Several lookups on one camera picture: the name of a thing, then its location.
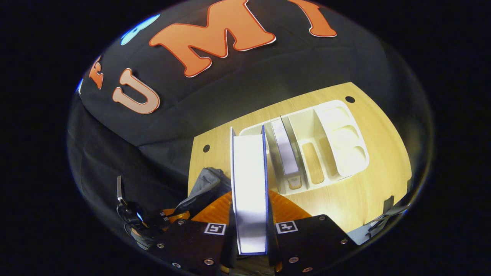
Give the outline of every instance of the screw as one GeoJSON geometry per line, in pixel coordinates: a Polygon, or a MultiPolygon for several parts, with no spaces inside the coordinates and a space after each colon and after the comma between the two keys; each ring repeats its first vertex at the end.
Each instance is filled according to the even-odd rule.
{"type": "Polygon", "coordinates": [[[212,259],[205,259],[205,260],[204,260],[204,263],[205,263],[205,265],[207,265],[207,266],[212,266],[212,265],[214,265],[214,264],[215,264],[215,261],[214,261],[214,260],[212,260],[212,259]]]}

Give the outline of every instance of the gray fabric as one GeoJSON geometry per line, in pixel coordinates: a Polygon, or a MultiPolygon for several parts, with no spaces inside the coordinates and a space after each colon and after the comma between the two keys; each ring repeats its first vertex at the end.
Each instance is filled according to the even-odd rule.
{"type": "Polygon", "coordinates": [[[176,208],[193,203],[198,195],[206,193],[220,183],[220,178],[212,173],[211,169],[213,168],[203,168],[201,170],[188,198],[181,201],[176,208]]]}
{"type": "Polygon", "coordinates": [[[189,211],[191,216],[195,216],[210,203],[231,190],[231,181],[221,169],[203,168],[190,195],[177,205],[174,214],[189,211]]]}

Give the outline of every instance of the black background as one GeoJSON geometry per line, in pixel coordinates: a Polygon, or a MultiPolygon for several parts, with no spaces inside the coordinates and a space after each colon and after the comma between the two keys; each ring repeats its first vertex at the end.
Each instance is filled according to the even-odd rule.
{"type": "MultiPolygon", "coordinates": [[[[9,275],[171,274],[97,227],[72,179],[65,144],[69,103],[94,57],[171,3],[15,1],[4,7],[3,83],[12,84],[3,93],[11,116],[4,117],[9,275]]],[[[427,91],[437,126],[437,158],[420,199],[388,234],[329,274],[487,271],[489,259],[479,250],[489,243],[487,8],[477,1],[322,3],[399,51],[427,91]]]]}

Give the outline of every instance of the hole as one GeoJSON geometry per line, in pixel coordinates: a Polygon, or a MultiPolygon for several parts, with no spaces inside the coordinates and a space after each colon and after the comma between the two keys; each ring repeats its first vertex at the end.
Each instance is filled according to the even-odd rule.
{"type": "Polygon", "coordinates": [[[354,102],[355,102],[355,98],[353,98],[352,96],[346,96],[346,98],[345,98],[345,99],[346,99],[346,101],[347,101],[348,103],[354,103],[354,102]]]}

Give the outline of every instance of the blue logo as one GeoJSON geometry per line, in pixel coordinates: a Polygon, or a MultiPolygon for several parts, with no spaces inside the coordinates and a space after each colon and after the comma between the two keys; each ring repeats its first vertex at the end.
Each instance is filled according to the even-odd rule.
{"type": "Polygon", "coordinates": [[[83,78],[80,80],[79,85],[77,86],[77,89],[75,89],[75,92],[78,92],[79,95],[80,95],[80,89],[82,88],[82,82],[83,82],[83,78]]]}
{"type": "Polygon", "coordinates": [[[138,24],[136,27],[133,29],[127,31],[123,36],[121,37],[121,45],[125,45],[128,43],[130,40],[132,40],[141,30],[145,29],[146,27],[150,26],[157,18],[160,16],[160,14],[156,16],[152,16],[149,19],[143,21],[142,23],[138,24]]]}

